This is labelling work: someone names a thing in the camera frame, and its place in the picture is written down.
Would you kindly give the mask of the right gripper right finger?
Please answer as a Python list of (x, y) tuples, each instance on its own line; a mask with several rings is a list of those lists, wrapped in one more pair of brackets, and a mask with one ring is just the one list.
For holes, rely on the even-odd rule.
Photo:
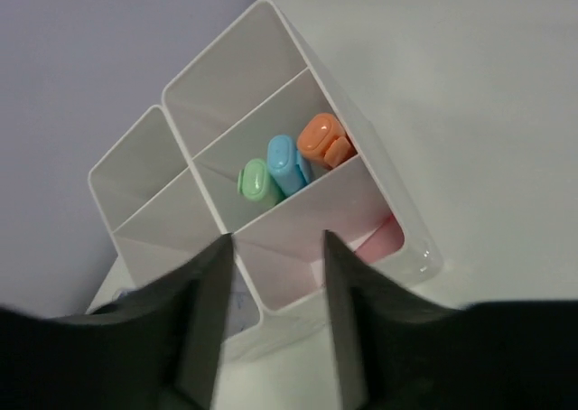
[(323, 235), (337, 380), (347, 409), (574, 409), (574, 301), (430, 302)]

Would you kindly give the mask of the orange eraser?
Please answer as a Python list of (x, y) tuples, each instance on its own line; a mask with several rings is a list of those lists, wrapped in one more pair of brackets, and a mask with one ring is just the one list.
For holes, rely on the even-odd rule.
[(357, 154), (344, 127), (331, 113), (314, 116), (297, 138), (305, 159), (331, 170)]

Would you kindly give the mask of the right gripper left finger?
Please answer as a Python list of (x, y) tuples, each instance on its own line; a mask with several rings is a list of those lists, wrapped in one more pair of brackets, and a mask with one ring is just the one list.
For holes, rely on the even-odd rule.
[(1, 311), (4, 409), (208, 409), (234, 274), (225, 234), (95, 311)]

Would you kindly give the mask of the pink highlighter marker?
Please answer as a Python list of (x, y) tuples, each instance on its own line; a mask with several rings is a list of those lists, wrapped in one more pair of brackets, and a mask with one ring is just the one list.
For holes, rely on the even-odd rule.
[(405, 242), (405, 235), (396, 217), (391, 214), (355, 251), (367, 264), (374, 264), (394, 254)]

